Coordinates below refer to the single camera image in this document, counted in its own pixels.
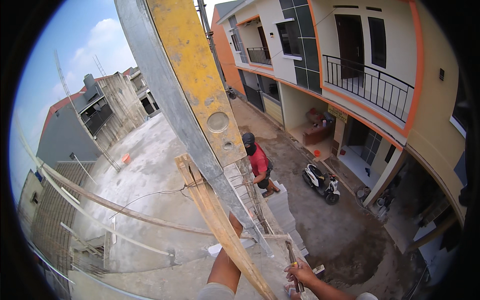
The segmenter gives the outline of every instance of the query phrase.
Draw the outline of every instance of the hand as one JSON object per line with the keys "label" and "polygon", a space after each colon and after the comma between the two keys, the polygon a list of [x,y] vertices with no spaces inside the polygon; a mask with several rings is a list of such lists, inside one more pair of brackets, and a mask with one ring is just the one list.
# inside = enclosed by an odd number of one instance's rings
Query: hand
{"label": "hand", "polygon": [[237,218],[232,214],[232,212],[229,213],[229,215],[228,215],[228,220],[229,220],[230,223],[232,224],[233,229],[235,230],[235,232],[237,233],[237,235],[240,236],[240,234],[241,234],[242,231],[243,231],[243,226],[242,226],[242,224],[237,220]]}
{"label": "hand", "polygon": [[283,270],[284,272],[287,272],[286,278],[288,279],[289,282],[291,282],[291,281],[293,281],[293,276],[292,275],[295,275],[295,277],[301,283],[303,283],[303,285],[306,288],[310,288],[319,279],[313,273],[310,266],[306,262],[301,260],[299,257],[297,257],[297,264],[298,265],[295,266],[295,267],[288,266]]}

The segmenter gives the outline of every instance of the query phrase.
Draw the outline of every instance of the person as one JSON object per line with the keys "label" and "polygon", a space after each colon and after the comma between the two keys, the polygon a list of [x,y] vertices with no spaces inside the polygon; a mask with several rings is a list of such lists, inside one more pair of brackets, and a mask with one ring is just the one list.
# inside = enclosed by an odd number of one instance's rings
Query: person
{"label": "person", "polygon": [[259,188],[266,189],[262,193],[264,198],[272,195],[274,192],[280,192],[270,179],[270,172],[273,169],[272,162],[267,158],[265,152],[255,141],[255,136],[251,132],[247,132],[241,137],[245,150],[247,151],[248,159],[252,165],[252,172],[255,175],[253,183],[257,184]]}
{"label": "person", "polygon": [[[232,212],[228,219],[238,237],[243,231],[243,226],[235,218]],[[355,297],[342,292],[333,286],[319,280],[306,262],[297,257],[297,266],[288,266],[283,271],[287,273],[289,282],[293,281],[293,275],[303,286],[309,288],[320,300],[378,300],[371,293],[363,293]],[[208,277],[207,284],[200,290],[197,300],[233,300],[237,293],[241,272],[233,261],[228,257],[227,252],[222,248],[215,259]],[[295,292],[293,284],[284,286],[285,292],[292,300],[301,299],[300,293]]]}

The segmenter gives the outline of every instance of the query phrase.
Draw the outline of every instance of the orange wall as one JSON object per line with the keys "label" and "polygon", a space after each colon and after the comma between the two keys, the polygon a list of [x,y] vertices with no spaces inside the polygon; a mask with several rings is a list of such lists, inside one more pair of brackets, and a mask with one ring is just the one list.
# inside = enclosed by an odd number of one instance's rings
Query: orange wall
{"label": "orange wall", "polygon": [[235,66],[235,58],[233,57],[232,50],[230,48],[230,42],[227,39],[225,30],[222,25],[217,25],[216,22],[220,19],[216,7],[213,11],[211,30],[214,32],[213,39],[215,42],[216,52],[220,65],[222,66],[223,74],[227,84],[242,94],[245,94],[243,84],[241,83],[239,71]]}

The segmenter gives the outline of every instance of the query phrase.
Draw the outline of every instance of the yellow sign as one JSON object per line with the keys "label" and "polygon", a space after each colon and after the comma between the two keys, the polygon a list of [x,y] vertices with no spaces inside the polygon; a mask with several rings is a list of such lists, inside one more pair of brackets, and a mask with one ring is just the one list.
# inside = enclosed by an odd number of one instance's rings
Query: yellow sign
{"label": "yellow sign", "polygon": [[333,116],[335,116],[337,119],[341,120],[342,122],[344,123],[347,122],[348,114],[346,112],[336,107],[333,107],[330,104],[328,105],[328,112],[331,113]]}

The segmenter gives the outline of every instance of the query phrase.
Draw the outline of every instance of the antenna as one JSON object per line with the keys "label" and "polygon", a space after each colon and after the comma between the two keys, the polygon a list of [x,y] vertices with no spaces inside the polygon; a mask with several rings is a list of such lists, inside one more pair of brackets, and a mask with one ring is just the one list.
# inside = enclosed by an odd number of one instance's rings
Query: antenna
{"label": "antenna", "polygon": [[100,63],[100,61],[98,60],[98,57],[96,56],[93,56],[93,61],[95,62],[96,64],[96,67],[98,68],[98,70],[100,71],[100,74],[102,74],[103,77],[106,77],[107,74],[105,73],[105,71],[103,70],[103,67],[102,67],[102,64]]}
{"label": "antenna", "polygon": [[70,100],[70,103],[72,105],[72,108],[73,108],[73,111],[75,113],[75,116],[77,117],[77,120],[80,122],[80,125],[83,127],[83,129],[85,130],[85,132],[87,133],[87,135],[90,137],[90,139],[92,140],[92,142],[95,144],[95,146],[97,146],[97,148],[100,150],[100,152],[102,152],[103,156],[105,156],[105,158],[107,159],[107,161],[112,165],[112,167],[117,171],[117,172],[120,172],[120,166],[113,160],[113,158],[110,156],[110,154],[108,154],[107,151],[105,151],[101,146],[100,144],[95,140],[95,138],[90,134],[87,126],[85,125],[85,123],[83,122],[82,118],[80,117],[80,115],[78,114],[77,110],[75,109],[75,105],[73,105],[73,101],[72,101],[72,98],[70,98],[70,91],[68,90],[68,87],[67,87],[67,83],[65,82],[65,78],[63,77],[63,72],[61,70],[61,67],[60,67],[60,60],[59,60],[59,55],[57,53],[57,50],[55,49],[55,51],[53,52],[54,56],[55,56],[55,64],[57,65],[57,71],[59,73],[59,77],[60,77],[60,81],[61,81],[61,84],[63,85],[63,90],[65,91],[65,93],[67,94],[67,97],[68,99]]}

